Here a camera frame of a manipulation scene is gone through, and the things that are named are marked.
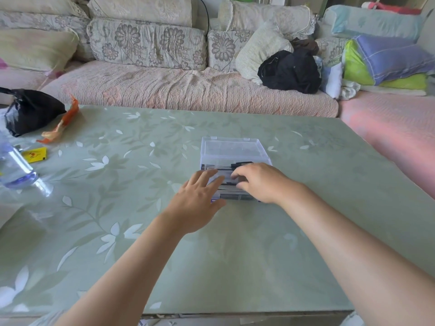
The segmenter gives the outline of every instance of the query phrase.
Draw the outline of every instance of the orange plastic bag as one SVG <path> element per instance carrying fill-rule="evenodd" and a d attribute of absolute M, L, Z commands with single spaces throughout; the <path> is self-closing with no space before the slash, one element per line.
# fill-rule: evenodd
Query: orange plastic bag
<path fill-rule="evenodd" d="M 60 120 L 56 128 L 51 132 L 43 132 L 42 137 L 44 137 L 44 139 L 37 140 L 37 142 L 48 144 L 57 140 L 62 136 L 62 133 L 65 130 L 65 128 L 70 124 L 70 122 L 73 120 L 75 115 L 79 112 L 79 101 L 74 96 L 71 96 L 71 100 L 72 100 L 71 108 L 68 110 L 67 113 L 63 115 L 62 119 Z"/>

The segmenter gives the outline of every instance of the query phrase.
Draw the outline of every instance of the table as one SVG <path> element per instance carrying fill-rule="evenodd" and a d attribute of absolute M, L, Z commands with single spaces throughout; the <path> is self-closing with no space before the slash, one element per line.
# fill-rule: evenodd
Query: table
<path fill-rule="evenodd" d="M 24 203 L 0 230 L 0 316 L 71 307 L 198 170 L 203 136 L 258 138 L 276 167 L 435 276 L 435 201 L 340 119 L 82 106 L 34 163 L 47 197 L 0 188 L 0 202 Z M 185 236 L 144 313 L 351 309 L 280 208 L 229 201 Z"/>

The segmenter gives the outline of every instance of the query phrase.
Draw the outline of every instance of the yellow packet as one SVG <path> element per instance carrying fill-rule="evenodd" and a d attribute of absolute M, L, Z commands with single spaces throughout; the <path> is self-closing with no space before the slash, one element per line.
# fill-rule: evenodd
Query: yellow packet
<path fill-rule="evenodd" d="M 34 150 L 23 151 L 21 155 L 28 163 L 35 163 L 47 158 L 47 148 L 40 147 Z"/>

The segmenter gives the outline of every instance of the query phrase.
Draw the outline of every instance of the clear plastic case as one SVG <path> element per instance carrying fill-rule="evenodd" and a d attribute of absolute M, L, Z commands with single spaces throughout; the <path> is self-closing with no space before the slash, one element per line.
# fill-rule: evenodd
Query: clear plastic case
<path fill-rule="evenodd" d="M 246 191 L 236 187 L 239 181 L 246 180 L 237 178 L 232 180 L 230 175 L 233 170 L 244 163 L 267 163 L 272 162 L 258 139 L 253 138 L 224 138 L 203 137 L 201 143 L 200 169 L 218 169 L 218 173 L 210 178 L 210 182 L 218 176 L 225 176 L 225 181 L 213 196 L 212 200 L 256 200 Z"/>

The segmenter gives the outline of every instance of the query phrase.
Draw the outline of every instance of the white paper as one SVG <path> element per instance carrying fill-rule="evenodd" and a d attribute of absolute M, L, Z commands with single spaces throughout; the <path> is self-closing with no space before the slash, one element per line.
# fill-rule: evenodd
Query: white paper
<path fill-rule="evenodd" d="M 0 229 L 22 206 L 22 203 L 0 203 Z"/>

